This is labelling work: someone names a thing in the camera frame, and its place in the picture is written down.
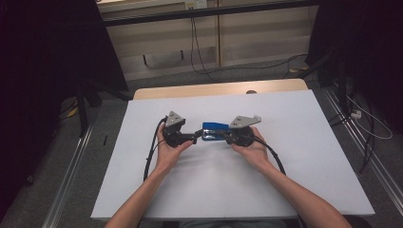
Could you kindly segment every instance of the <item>blue plastic part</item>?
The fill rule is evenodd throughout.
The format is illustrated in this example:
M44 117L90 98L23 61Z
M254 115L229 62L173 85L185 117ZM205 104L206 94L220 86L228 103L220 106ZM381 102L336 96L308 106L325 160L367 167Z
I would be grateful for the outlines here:
M203 141L224 141L222 136L223 132L230 131L229 125L224 123L203 123L202 124L202 136Z

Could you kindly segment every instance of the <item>electrical cord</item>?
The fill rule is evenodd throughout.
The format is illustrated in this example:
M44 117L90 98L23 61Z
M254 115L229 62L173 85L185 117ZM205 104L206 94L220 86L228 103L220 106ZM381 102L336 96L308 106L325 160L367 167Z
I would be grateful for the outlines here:
M147 162L145 163L143 181L145 181L145 180L147 179L147 177L148 177L148 170L149 170L149 168L150 168L152 156L154 155L155 149L157 148L157 146L158 146L160 143L163 142L163 141L158 142L157 145L154 147L155 140L157 139L158 129L160 128L160 125L161 125L162 123L165 123L165 122L166 122L167 119L168 119L167 117L161 119L160 122L159 122L158 125L157 125L157 128L155 129L154 138L152 139L152 144L151 144L150 152L148 153L148 158L146 159Z
M380 140L389 140L393 137L393 133L392 130L386 126L384 123L382 123L377 117L375 117L374 115L372 115L371 113L367 112L364 108L362 108L360 105L358 105L355 101L353 101L353 99L351 99L350 97L347 97L356 107L358 107L361 111L363 111L364 113L368 114L370 117L374 118L376 121L378 121L385 129L387 129L389 131L390 136L388 137L381 137L378 135L375 135L373 132L367 130L365 127L363 127L355 118L355 122L357 123L357 125L359 127L361 127L365 132L367 132L370 135L373 135L374 137L377 137Z
M357 102L357 104L359 106L361 106L361 103L359 102L359 100L357 100L356 102ZM369 112L373 113L373 110L371 108L371 104L368 103L368 101L367 101L367 104L368 104ZM374 133L374 118L369 118L369 116L365 112L364 112L364 116L365 116L365 119L368 121L368 123L371 126L371 132ZM361 168L357 171L359 176L361 176L361 174L364 171L365 167L370 162L371 157L374 154L374 146L375 146L375 137L372 134L368 134L367 139L366 139L365 144L364 144L364 159L363 159L363 162L361 164Z
M254 140L257 143L264 145L270 151L272 156L275 158L276 163L278 164L279 171L282 174L284 174L285 176L287 176L285 174L285 170L284 170L284 167L282 166L281 160L278 158L278 154L275 152L275 150L270 145L268 145L265 141L263 141L261 138L259 138L257 136L254 136L254 138L251 138L251 137L246 137L246 138ZM305 221L303 220L303 218L299 214L297 214L297 215L298 215L299 226L302 228L307 228L307 225L306 225Z
M198 33L197 33L197 29L196 29L195 18L192 17L192 18L190 18L190 20L191 20L191 22L192 22L192 50L191 50L191 52L190 52L190 62L191 62L191 64L192 64L193 70L195 70L195 72L197 72L197 73L200 74L200 72L198 72L198 71L195 69L195 66L194 66L194 64L193 64L193 43L194 43L194 40L195 40L195 38L196 38L196 45L198 46L199 59L201 60L201 67L202 67L202 69L203 69L203 71L204 71L204 73L202 73L202 74L206 74L206 75L208 76L208 78L210 78L210 80L213 81L213 82L222 83L221 81L216 80L216 79L214 79L213 77L211 77L211 75L209 74L209 72L207 72L207 70L205 69L204 63L202 62L202 55L201 55L201 49L200 49L200 46L199 46L199 39L198 39Z
M278 154L275 152L275 150L274 150L272 147L270 147L270 145L268 145L266 142L264 142L263 140L261 140L261 139L260 139L259 137L257 137L257 136L255 136L255 137L253 138L253 140L254 140L255 142L258 142L258 143L264 145L264 146L270 151L270 153L272 154L272 156L275 158L276 163L278 164L279 171L280 171L282 174L286 175L286 174L285 174L284 167L282 166L282 163L281 163L281 161L279 160Z
M346 96L347 96L347 98L350 98L350 97L353 98L355 96L355 93L356 93L356 91L353 90L350 95L346 95ZM351 117L351 115L352 115L352 113L354 111L353 103L349 103L349 106L347 106L347 109L348 109L347 115L345 117L343 117L343 119L339 120L338 122L331 123L330 127L334 127L334 126L336 126L338 124L344 123L344 122L349 120L349 118ZM342 112L338 112L334 117L332 117L331 119L328 120L328 123L330 123L332 120L334 120L335 118L339 117L342 114L343 114Z
M284 62L281 62L279 64L275 64L275 65L271 65L271 66L237 66L237 67L229 67L229 68L218 68L218 69L213 69L213 70L207 71L205 69L204 63L202 61L202 55L201 55L201 52L200 52L200 46L199 46L199 40L198 40L198 34L197 34L195 18L193 18L193 17L191 18L191 23L192 23L192 48L191 48L191 52L190 52L190 63L192 65L193 70L196 73L198 73L198 74L206 74L214 82L222 83L221 81L214 79L210 75L210 74L218 72L218 71L232 70L232 69L266 69L266 68L271 68L271 67L278 67L278 66L281 66L281 65L284 65L284 64L288 64L288 66L289 66L290 61L295 60L298 57L308 55L308 54L294 55L294 56L291 56L290 58L288 58ZM199 58L201 60L201 67L202 67L203 71L196 70L196 68L194 66L194 63L193 63L193 51L194 51L194 41L195 40L196 40L196 45L197 45L197 48L198 48L198 54L199 54ZM283 76L283 78L285 78L288 75L289 69L290 68L288 67L287 73Z

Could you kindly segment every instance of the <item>forearm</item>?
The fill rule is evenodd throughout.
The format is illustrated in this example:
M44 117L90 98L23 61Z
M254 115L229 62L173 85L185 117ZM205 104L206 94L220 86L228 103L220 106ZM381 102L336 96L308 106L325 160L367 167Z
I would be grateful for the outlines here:
M310 227L351 227L330 203L289 179L272 165L265 165L260 172Z
M113 215L106 227L137 227L148 203L164 177L164 172L154 170L139 189Z

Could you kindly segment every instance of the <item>white tabletop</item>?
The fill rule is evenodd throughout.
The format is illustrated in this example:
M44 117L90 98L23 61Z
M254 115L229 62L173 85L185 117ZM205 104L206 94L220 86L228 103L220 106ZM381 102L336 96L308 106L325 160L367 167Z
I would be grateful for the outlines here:
M256 124L291 179L328 200L342 214L374 209L360 186L311 90L267 94L149 99L129 102L92 218L109 219L142 184L145 158L158 121L174 110L182 133L203 122L229 124L237 115ZM269 159L276 164L269 154ZM156 156L150 170L155 166ZM146 219L289 218L296 212L226 142L184 151L145 212Z

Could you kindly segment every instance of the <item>white cable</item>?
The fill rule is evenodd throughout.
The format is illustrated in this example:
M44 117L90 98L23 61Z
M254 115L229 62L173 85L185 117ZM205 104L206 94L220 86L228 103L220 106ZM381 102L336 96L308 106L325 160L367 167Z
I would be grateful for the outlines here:
M362 128L365 132L367 132L368 134L370 134L370 135L372 135L372 136L375 136L375 137L379 138L380 140L389 140L389 139L391 139L391 138L393 137L393 133L392 133L391 129L389 129L388 126L386 126L384 123L382 123L382 122L381 122L379 119L377 119L375 116L373 116L373 115L371 115L370 113L368 113L366 110L364 110L364 108L362 108L361 106L359 106L358 104L356 104L356 103L353 101L353 99L351 99L349 96L347 96L347 98L348 98L355 106L357 106L359 109L361 109L361 111L367 113L369 116L371 116L371 117L374 118L376 121L378 121L380 124L382 124L383 127L385 127L385 129L387 129L391 135L390 135L389 137L377 136L377 135L373 134L372 132L370 132L369 130L367 130L364 126L362 126L362 125L358 122L357 118L355 118L355 122L356 122L356 124L357 124L359 127L361 127L361 128Z

